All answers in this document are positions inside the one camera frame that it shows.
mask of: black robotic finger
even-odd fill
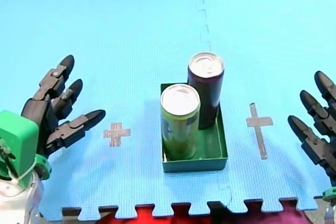
[[[76,102],[82,88],[83,82],[78,79],[64,93],[52,101],[51,105],[58,120],[65,119],[71,113],[72,105]]]
[[[58,97],[65,89],[65,82],[74,68],[75,59],[72,55],[64,58],[56,69],[50,69],[39,83],[39,90],[34,94],[34,100],[47,100]]]
[[[307,109],[308,114],[314,118],[315,128],[330,138],[336,137],[336,121],[330,115],[329,109],[324,108],[310,93],[302,90],[300,93],[301,102]]]
[[[95,110],[86,115],[65,122],[57,127],[53,132],[45,146],[45,153],[49,156],[62,147],[69,147],[85,136],[88,131],[98,124],[105,117],[105,110]]]
[[[296,116],[289,116],[288,123],[295,135],[302,142],[301,147],[314,164],[321,165],[327,175],[336,178],[336,158],[333,147],[323,138],[315,135],[313,130]]]
[[[314,75],[315,83],[322,97],[327,101],[330,114],[336,119],[336,86],[323,72],[317,71]]]

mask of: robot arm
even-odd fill
[[[59,125],[82,90],[79,79],[63,92],[74,63],[70,55],[49,70],[21,116],[0,112],[0,219],[4,223],[39,223],[41,180],[51,173],[47,158],[80,140],[105,117],[104,110],[96,110]]]
[[[330,177],[330,190],[323,193],[323,198],[331,203],[325,214],[326,223],[336,223],[336,86],[323,72],[315,73],[315,83],[322,97],[327,101],[328,107],[323,107],[311,94],[302,90],[301,102],[314,119],[315,128],[321,135],[328,136],[330,142],[315,135],[312,128],[308,127],[296,116],[290,115],[288,123],[295,135],[302,142],[302,149],[314,162],[324,168]]]

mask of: green tray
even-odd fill
[[[161,84],[161,93],[167,87],[176,83]],[[192,159],[171,161],[166,157],[163,138],[162,140],[162,164],[165,173],[198,172],[205,170],[222,170],[227,160],[227,150],[223,126],[222,112],[219,105],[216,123],[206,129],[199,130],[197,134],[197,151]]]

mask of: blue foam mat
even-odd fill
[[[0,77],[10,81],[0,109],[20,113],[46,71],[73,54],[68,85],[81,78],[84,88],[69,118],[107,112],[85,138],[50,157],[42,214],[61,220],[62,208],[80,207],[79,220],[96,220],[99,207],[118,206],[117,217],[131,218],[136,205],[155,204],[153,215],[167,216],[172,203],[190,202],[190,214],[201,215],[209,201],[244,212],[249,199],[280,211],[282,198],[317,207],[313,198],[330,182],[301,150],[287,116],[309,122],[298,94],[320,96],[316,70],[336,80],[335,8],[335,0],[1,0]],[[189,57],[202,50],[226,62],[229,160],[220,172],[164,174],[160,83],[185,81]],[[246,126],[251,102],[274,122],[262,129],[264,161]],[[111,123],[131,129],[120,147],[103,138]]]

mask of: gray tape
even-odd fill
[[[110,146],[120,146],[122,136],[130,136],[131,129],[123,129],[121,123],[112,123],[110,130],[105,130],[103,136],[105,138],[110,138]]]
[[[259,118],[257,113],[257,108],[255,103],[250,104],[250,110],[251,110],[251,118],[246,119],[246,123],[248,127],[254,127],[254,130],[256,132],[256,138],[258,142],[258,147],[261,155],[261,159],[267,158],[267,152],[265,148],[265,142],[263,135],[261,133],[261,127],[262,126],[269,126],[273,125],[272,118]]]

